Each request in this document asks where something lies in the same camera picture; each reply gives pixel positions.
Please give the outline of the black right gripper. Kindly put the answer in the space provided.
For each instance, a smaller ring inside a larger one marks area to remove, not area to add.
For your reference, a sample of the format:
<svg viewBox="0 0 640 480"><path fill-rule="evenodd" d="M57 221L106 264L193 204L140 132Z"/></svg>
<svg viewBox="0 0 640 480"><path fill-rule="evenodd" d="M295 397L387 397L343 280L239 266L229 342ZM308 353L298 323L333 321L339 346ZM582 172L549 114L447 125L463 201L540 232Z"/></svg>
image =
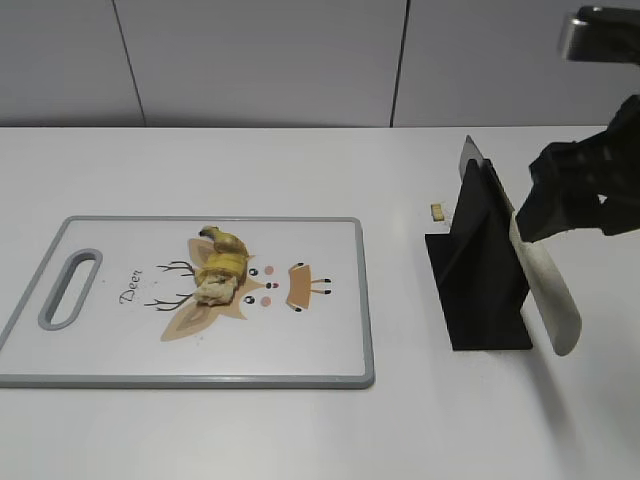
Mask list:
<svg viewBox="0 0 640 480"><path fill-rule="evenodd" d="M523 241L597 229L639 229L639 96L623 102L603 134L552 142L529 165L530 192L516 214Z"/></svg>

